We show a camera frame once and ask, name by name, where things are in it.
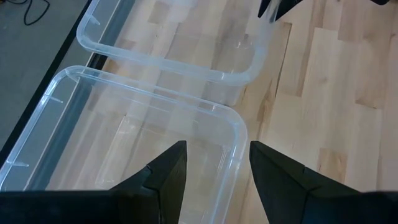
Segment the clear plastic bin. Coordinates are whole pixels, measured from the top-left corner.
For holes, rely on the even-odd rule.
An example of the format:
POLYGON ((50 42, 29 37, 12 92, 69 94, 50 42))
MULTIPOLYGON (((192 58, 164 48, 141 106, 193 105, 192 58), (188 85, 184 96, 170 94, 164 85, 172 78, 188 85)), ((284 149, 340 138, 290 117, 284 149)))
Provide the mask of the clear plastic bin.
POLYGON ((232 106, 259 75, 277 0, 91 0, 78 25, 82 47, 181 80, 191 95, 232 106))
POLYGON ((234 109, 83 66, 50 82, 0 167, 0 192, 108 190, 187 143, 184 224, 224 224, 248 138, 234 109))

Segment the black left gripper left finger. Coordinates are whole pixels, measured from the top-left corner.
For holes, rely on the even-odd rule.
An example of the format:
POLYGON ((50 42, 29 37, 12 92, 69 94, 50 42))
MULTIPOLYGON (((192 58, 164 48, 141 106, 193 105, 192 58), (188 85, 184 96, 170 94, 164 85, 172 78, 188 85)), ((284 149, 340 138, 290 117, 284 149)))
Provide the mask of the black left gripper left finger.
POLYGON ((177 141, 109 190, 0 193, 0 224, 178 224, 186 178, 177 141))

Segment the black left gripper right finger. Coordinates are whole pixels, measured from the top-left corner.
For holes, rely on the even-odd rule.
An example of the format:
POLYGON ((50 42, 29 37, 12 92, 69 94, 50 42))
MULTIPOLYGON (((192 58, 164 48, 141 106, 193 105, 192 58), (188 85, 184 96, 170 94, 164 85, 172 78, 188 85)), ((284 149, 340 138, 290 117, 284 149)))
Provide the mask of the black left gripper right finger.
POLYGON ((249 160, 270 224, 398 224, 398 191, 357 191, 260 141, 249 160))

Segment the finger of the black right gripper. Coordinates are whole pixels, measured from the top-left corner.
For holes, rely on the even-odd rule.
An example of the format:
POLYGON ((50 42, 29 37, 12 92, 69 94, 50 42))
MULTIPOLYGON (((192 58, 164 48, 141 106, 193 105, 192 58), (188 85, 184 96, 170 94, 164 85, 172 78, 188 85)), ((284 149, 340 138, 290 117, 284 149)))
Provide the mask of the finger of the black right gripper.
POLYGON ((258 10, 258 14, 257 14, 258 17, 262 17, 262 15, 267 10, 270 2, 271 2, 271 0, 261 0, 261 4, 259 6, 259 10, 258 10))
POLYGON ((274 21, 280 19, 302 1, 303 0, 277 0, 277 6, 274 11, 274 21))

